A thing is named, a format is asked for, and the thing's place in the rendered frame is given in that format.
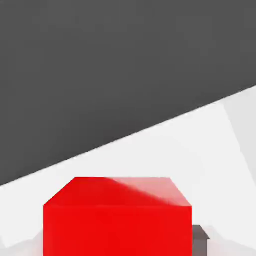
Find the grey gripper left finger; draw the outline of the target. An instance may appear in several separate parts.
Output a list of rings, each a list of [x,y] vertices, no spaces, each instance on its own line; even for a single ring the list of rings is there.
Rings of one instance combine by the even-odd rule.
[[[43,256],[43,231],[11,247],[5,247],[0,239],[0,256]]]

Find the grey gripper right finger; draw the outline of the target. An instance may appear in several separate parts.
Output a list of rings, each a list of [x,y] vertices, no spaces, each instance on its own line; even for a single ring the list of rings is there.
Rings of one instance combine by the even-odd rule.
[[[224,239],[213,226],[192,226],[192,256],[256,256],[256,249]]]

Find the small red cube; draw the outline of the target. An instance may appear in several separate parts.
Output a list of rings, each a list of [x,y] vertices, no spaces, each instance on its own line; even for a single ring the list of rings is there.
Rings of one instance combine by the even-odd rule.
[[[43,206],[43,256],[192,256],[192,206],[166,177],[75,177]]]

